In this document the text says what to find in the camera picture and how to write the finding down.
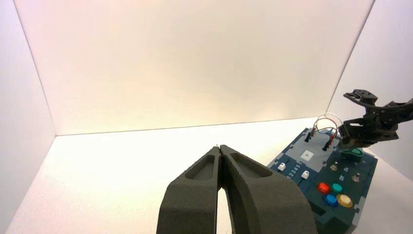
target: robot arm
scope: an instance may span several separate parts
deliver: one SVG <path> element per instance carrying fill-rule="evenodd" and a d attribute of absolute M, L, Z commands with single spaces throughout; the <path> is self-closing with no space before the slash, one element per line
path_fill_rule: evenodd
<path fill-rule="evenodd" d="M 377 97 L 366 90 L 355 89 L 344 97 L 365 107 L 366 114 L 363 118 L 344 121 L 339 126 L 340 148 L 368 147 L 379 141 L 398 139 L 398 123 L 413 119 L 413 98 L 405 103 L 391 101 L 379 107 L 375 106 Z"/>

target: white wall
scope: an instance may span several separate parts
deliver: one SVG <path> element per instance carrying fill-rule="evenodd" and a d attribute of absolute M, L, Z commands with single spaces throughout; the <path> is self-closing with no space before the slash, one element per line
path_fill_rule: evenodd
<path fill-rule="evenodd" d="M 413 1 L 377 0 L 350 57 L 329 111 L 344 119 L 365 112 L 342 95 L 355 88 L 378 96 L 376 105 L 413 98 Z M 399 140 L 371 149 L 406 177 L 413 179 L 413 121 L 399 124 Z"/>
<path fill-rule="evenodd" d="M 16 0 L 58 135 L 325 111 L 373 0 Z"/>
<path fill-rule="evenodd" d="M 52 119 L 12 0 L 0 0 L 0 233 L 55 138 Z"/>

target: green button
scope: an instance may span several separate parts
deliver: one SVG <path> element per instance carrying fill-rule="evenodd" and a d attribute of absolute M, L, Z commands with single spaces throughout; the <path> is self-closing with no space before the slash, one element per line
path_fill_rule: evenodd
<path fill-rule="evenodd" d="M 343 191 L 343 187 L 336 183 L 333 184 L 332 188 L 333 188 L 333 191 L 336 193 L 341 193 L 341 191 Z"/>

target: yellow button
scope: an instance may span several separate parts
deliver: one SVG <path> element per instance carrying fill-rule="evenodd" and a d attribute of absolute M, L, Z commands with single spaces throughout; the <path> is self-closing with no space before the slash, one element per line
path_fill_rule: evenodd
<path fill-rule="evenodd" d="M 350 208 L 353 206 L 353 202 L 349 198 L 349 196 L 344 195 L 344 194 L 339 194 L 337 195 L 337 201 L 340 205 Z"/>

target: round button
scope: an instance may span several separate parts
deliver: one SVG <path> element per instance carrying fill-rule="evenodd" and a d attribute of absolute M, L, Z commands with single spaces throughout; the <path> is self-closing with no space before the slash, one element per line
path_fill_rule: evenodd
<path fill-rule="evenodd" d="M 353 202 L 351 201 L 351 198 L 349 196 L 344 195 L 344 194 L 339 194 L 337 195 L 337 201 L 340 205 L 350 208 L 353 206 Z"/>
<path fill-rule="evenodd" d="M 337 203 L 337 199 L 336 199 L 336 197 L 335 196 L 333 196 L 333 195 L 331 195 L 331 194 L 328 194 L 328 195 L 326 195 L 326 196 L 324 196 L 324 201 L 327 203 L 327 205 L 329 205 L 329 206 L 338 206 L 338 203 Z"/>
<path fill-rule="evenodd" d="M 334 183 L 331 187 L 335 193 L 341 193 L 341 191 L 343 191 L 343 187 L 339 184 Z"/>
<path fill-rule="evenodd" d="M 317 190 L 322 194 L 329 194 L 330 193 L 330 186 L 328 184 L 322 182 L 317 185 Z"/>

